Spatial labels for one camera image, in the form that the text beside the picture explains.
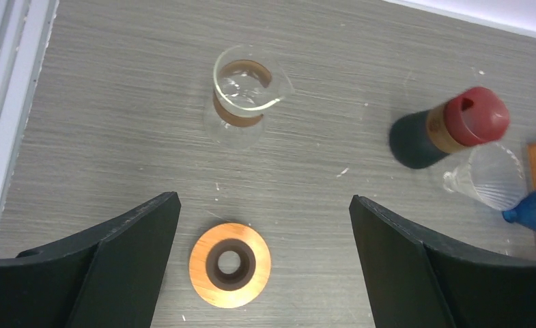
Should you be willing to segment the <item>clear glass dripper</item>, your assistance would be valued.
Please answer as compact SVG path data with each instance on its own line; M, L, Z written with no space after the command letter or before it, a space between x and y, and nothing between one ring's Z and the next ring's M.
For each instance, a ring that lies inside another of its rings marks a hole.
M465 160L443 174L443 189L499 211L514 208L527 194L521 161L498 142L473 148Z

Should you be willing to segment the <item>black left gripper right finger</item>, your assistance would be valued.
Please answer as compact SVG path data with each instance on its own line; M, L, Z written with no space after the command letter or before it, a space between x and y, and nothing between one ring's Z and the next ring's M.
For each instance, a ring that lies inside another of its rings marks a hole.
M536 261L463 243L363 196L349 211L377 327L536 327Z

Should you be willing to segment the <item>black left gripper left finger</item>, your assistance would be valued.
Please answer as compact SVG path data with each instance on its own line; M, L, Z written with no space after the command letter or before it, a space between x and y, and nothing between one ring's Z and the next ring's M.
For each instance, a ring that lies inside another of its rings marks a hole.
M58 241L0 258L0 327L149 327L181 203L165 192Z

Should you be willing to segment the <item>glass carafe with brown collar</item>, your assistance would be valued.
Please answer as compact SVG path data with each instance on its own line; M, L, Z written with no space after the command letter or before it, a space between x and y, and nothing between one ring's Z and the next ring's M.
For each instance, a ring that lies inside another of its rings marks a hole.
M212 79L203 124L214 143L235 150L255 144L266 130L270 108L295 92L274 56L251 44L223 51Z

